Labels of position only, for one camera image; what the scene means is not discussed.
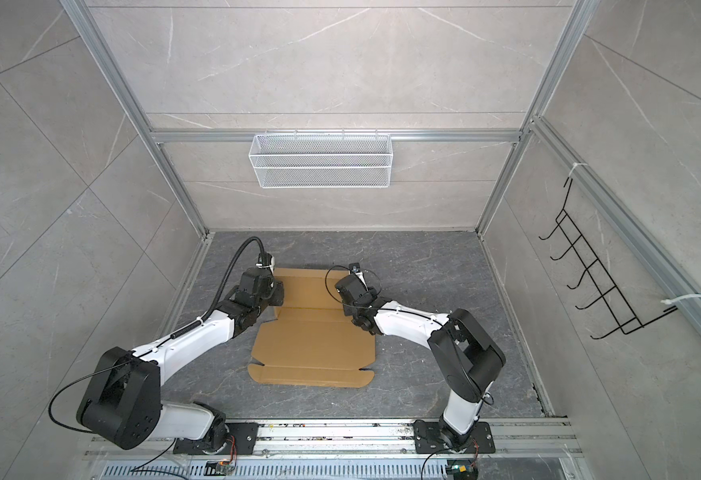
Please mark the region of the brown cardboard box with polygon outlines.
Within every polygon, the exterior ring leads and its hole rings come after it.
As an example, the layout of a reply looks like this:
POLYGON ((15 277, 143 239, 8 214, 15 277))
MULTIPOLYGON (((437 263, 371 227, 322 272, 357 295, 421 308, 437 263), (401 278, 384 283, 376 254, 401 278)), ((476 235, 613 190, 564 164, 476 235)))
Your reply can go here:
POLYGON ((278 268, 284 304, 258 328, 248 374, 259 384, 362 388, 374 378, 375 338, 352 324, 326 288, 344 270, 278 268))

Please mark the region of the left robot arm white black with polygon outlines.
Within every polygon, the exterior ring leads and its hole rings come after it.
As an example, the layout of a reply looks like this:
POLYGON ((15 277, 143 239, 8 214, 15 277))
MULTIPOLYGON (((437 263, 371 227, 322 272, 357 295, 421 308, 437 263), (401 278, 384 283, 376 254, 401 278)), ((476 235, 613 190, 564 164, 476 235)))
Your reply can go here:
POLYGON ((201 403, 162 400, 162 386, 202 354, 236 338, 270 306, 284 302, 284 284, 274 276, 274 260, 260 255, 240 283, 216 299, 212 309, 190 324, 130 350, 102 354, 76 412, 86 430, 123 450, 150 439, 172 438, 207 454, 228 443, 226 416, 201 403))

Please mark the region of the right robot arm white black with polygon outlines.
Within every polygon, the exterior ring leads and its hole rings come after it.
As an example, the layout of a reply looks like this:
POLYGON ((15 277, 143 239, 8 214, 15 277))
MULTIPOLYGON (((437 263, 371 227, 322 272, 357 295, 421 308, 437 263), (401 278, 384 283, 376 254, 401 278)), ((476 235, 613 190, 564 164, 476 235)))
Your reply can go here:
POLYGON ((480 418, 484 405, 494 404, 490 389, 506 357, 502 349, 464 309, 431 313, 386 298, 370 286, 357 263, 334 284, 332 299, 362 330, 394 336, 427 348, 450 389, 439 418, 439 441, 452 449, 462 446, 480 418))

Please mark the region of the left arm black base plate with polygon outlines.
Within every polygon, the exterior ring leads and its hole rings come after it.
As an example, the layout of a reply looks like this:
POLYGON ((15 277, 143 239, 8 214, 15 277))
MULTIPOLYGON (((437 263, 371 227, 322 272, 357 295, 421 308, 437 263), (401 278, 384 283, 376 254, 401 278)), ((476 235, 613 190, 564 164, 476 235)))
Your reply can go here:
POLYGON ((250 455, 258 438, 260 426, 254 422, 234 422, 212 426, 200 440, 180 439, 173 454, 184 455, 250 455))

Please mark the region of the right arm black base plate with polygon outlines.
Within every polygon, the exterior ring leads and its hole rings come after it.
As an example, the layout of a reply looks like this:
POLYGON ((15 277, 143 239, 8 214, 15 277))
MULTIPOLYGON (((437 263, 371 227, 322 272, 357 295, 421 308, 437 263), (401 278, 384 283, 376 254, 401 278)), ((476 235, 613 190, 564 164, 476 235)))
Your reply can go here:
POLYGON ((411 426, 418 454, 441 452, 484 455, 496 452, 493 434, 486 422, 475 422, 466 434, 457 434, 441 420, 418 419, 411 426))

